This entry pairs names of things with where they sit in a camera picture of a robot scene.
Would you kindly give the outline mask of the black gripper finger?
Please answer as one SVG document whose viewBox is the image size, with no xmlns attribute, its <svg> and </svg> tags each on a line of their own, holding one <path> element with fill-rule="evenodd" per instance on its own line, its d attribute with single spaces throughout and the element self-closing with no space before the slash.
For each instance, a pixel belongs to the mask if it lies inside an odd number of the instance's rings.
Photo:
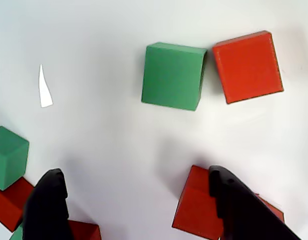
<svg viewBox="0 0 308 240">
<path fill-rule="evenodd" d="M 23 209 L 24 240 L 71 240 L 68 197 L 64 174 L 59 168 L 48 170 L 35 185 Z"/>
<path fill-rule="evenodd" d="M 226 240 L 298 240 L 238 177 L 228 169 L 209 167 L 209 192 L 216 199 L 218 218 L 223 220 Z"/>
</svg>

